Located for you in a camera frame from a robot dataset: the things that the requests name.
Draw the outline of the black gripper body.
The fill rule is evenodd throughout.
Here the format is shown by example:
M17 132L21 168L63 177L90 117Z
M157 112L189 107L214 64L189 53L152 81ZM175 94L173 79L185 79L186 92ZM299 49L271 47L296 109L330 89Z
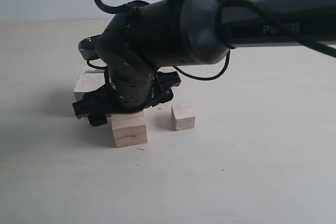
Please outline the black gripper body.
M169 102L173 99L172 87L181 83L179 74L161 72L157 69L144 76L138 76L132 69L122 65L114 67L96 66L86 61L88 67L104 70L105 84L85 93L81 100L72 104L76 118L90 114L135 114L149 107Z

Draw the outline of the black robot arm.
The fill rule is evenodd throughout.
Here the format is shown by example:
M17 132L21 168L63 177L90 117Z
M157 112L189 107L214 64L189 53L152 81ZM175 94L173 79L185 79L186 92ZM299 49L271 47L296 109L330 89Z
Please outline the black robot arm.
M78 49L87 63L104 62L104 84L72 105L92 126L171 101L182 66L228 63L235 48L302 45L335 56L335 0L94 2L113 18Z

